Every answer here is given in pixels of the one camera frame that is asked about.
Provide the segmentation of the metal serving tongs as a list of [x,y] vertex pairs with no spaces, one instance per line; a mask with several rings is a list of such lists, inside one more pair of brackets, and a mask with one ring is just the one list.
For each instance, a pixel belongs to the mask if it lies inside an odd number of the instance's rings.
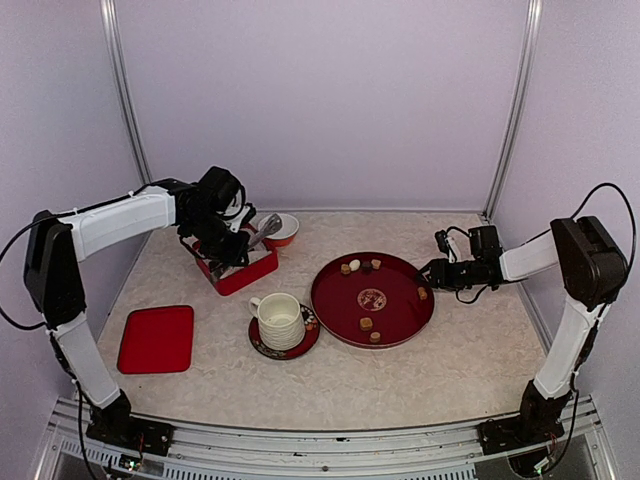
[[[283,225],[283,221],[279,214],[274,213],[270,215],[265,224],[254,233],[248,242],[247,250],[251,251],[256,245],[261,243],[267,236],[277,233]],[[214,281],[218,281],[224,272],[227,270],[227,267],[219,266],[212,272],[212,279]]]

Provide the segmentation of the round dark red tray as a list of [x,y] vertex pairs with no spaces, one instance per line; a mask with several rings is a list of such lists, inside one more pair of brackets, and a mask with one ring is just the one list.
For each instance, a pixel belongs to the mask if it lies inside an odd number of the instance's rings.
[[[340,267],[353,259],[379,259],[381,267],[365,273],[360,268],[342,275]],[[429,323],[435,310],[433,291],[417,278],[418,269],[408,261],[382,252],[355,252],[326,264],[316,275],[310,303],[321,325],[337,339],[365,349],[384,349],[405,343]],[[428,297],[420,299],[418,288]],[[359,319],[369,317],[373,328],[363,332]],[[370,341],[379,332],[378,343]]]

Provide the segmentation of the tan ridged square chocolate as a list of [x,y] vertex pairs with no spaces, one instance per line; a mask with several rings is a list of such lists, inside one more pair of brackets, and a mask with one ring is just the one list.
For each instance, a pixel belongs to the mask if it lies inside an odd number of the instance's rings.
[[369,317],[363,317],[359,319],[359,328],[361,331],[370,331],[373,328],[373,321]]

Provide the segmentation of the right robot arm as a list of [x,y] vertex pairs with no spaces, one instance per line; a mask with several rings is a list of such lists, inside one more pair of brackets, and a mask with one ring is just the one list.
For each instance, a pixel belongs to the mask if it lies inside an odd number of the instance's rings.
[[567,403],[579,398],[576,376],[628,281],[635,255],[624,254],[597,217],[579,210],[552,220],[545,231],[510,250],[502,248],[492,225],[464,234],[469,260],[458,258],[448,231],[436,233],[442,255],[418,272],[431,288],[454,294],[473,287],[497,290],[557,266],[566,292],[558,330],[543,366],[525,388],[518,415],[482,423],[478,430],[483,447],[497,450],[506,441],[527,445],[560,437],[560,415]]

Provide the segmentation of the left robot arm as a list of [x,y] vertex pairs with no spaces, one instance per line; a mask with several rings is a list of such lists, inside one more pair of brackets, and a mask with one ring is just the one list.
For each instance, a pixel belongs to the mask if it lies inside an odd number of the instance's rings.
[[244,266],[256,214],[245,187],[228,170],[210,168],[197,182],[166,178],[121,197],[54,214],[43,210],[19,230],[28,235],[23,281],[61,365],[88,400],[93,421],[121,445],[133,443],[140,424],[109,373],[87,322],[79,265],[125,240],[175,227],[189,252],[217,266]]

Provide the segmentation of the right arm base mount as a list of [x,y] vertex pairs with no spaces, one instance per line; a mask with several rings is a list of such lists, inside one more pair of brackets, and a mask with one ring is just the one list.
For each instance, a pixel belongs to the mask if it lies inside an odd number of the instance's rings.
[[531,445],[545,443],[565,433],[560,422],[537,428],[525,424],[519,416],[499,420],[489,419],[476,427],[484,455],[492,455]]

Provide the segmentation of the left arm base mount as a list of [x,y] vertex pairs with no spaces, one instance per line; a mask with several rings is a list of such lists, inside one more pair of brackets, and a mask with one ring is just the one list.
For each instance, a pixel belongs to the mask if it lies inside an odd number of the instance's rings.
[[166,457],[171,446],[175,428],[168,423],[130,417],[123,428],[107,427],[91,422],[87,427],[87,436],[102,443],[136,451],[140,454],[152,454]]

